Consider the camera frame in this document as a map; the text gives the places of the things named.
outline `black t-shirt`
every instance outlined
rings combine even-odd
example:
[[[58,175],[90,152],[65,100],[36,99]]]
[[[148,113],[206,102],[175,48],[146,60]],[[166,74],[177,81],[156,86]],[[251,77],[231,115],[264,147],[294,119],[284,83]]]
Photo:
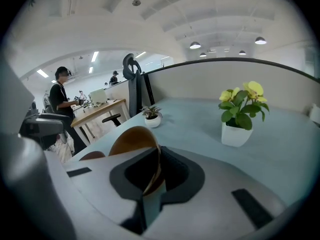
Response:
[[[114,76],[111,76],[109,84],[111,84],[112,86],[114,86],[114,85],[116,85],[117,83],[118,83],[118,78],[117,78],[117,77],[114,77]]]
[[[52,110],[56,114],[65,115],[68,117],[74,117],[74,111],[70,106],[57,109],[57,106],[63,102],[67,102],[65,88],[62,84],[56,83],[51,87],[49,99],[52,105]]]

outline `man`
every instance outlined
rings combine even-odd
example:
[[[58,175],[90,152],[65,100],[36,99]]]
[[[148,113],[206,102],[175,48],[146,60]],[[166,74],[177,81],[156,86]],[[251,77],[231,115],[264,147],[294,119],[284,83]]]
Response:
[[[118,72],[117,72],[116,70],[113,71],[112,77],[110,78],[110,81],[109,81],[109,84],[110,84],[111,86],[114,86],[114,85],[116,85],[116,84],[119,83],[119,82],[118,82],[117,75],[119,75]]]
[[[68,81],[68,69],[64,66],[59,67],[55,72],[56,84],[51,87],[49,99],[52,105],[52,110],[59,115],[67,116],[68,119],[63,122],[65,130],[73,138],[74,154],[77,154],[84,148],[86,144],[77,134],[76,130],[71,127],[71,123],[75,118],[74,111],[71,108],[72,105],[81,105],[83,100],[79,99],[77,101],[68,101],[66,91],[64,88],[64,83]],[[84,136],[88,139],[85,131],[80,127]]]
[[[84,95],[84,92],[82,90],[80,90],[79,93],[80,93],[80,100],[84,100],[84,101],[88,100],[87,96]]]

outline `black stool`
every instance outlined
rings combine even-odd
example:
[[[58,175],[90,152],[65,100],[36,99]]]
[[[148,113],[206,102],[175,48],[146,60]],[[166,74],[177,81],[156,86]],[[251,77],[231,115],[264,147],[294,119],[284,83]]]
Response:
[[[121,125],[121,123],[118,121],[117,118],[121,117],[120,114],[114,114],[112,116],[109,116],[105,119],[102,120],[102,123],[108,122],[108,121],[112,121],[116,127],[118,127],[119,125]]]

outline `fluorescent light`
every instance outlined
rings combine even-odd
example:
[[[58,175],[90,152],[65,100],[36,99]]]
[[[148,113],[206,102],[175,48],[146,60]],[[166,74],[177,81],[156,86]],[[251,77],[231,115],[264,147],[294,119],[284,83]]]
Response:
[[[143,51],[143,52],[141,52],[140,54],[138,54],[137,56],[135,56],[136,58],[139,58],[140,56],[142,56],[142,55],[144,55],[146,52],[145,51]]]
[[[38,71],[37,71],[41,76],[43,76],[44,78],[48,78],[49,76],[45,73],[45,72],[43,72],[41,69],[39,69]]]
[[[95,62],[95,61],[96,61],[96,58],[97,58],[97,56],[98,56],[98,53],[99,53],[98,51],[95,51],[95,52],[93,53],[91,62]]]

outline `yellow flower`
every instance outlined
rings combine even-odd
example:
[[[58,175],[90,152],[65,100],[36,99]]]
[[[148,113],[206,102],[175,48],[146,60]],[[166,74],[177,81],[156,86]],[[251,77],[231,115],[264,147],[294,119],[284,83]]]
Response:
[[[231,99],[233,100],[234,97],[237,95],[237,93],[240,91],[239,87],[234,88],[232,95],[231,95]]]
[[[256,96],[261,96],[264,94],[264,89],[262,88],[260,83],[257,83],[255,81],[250,81],[248,84],[248,87],[254,91]]]
[[[266,102],[267,101],[267,99],[265,98],[265,97],[256,97],[256,100],[258,101],[258,102]]]
[[[255,92],[249,88],[249,84],[247,82],[243,83],[244,89],[249,93],[248,96],[250,99],[254,99]]]
[[[227,102],[231,99],[231,92],[228,92],[227,90],[224,90],[222,93],[221,93],[221,96],[219,98],[220,101],[223,101],[223,102]]]
[[[261,84],[256,81],[250,81],[249,83],[243,83],[243,87],[248,91],[248,97],[251,100],[256,100],[258,102],[266,102],[267,99],[263,97],[264,89]]]

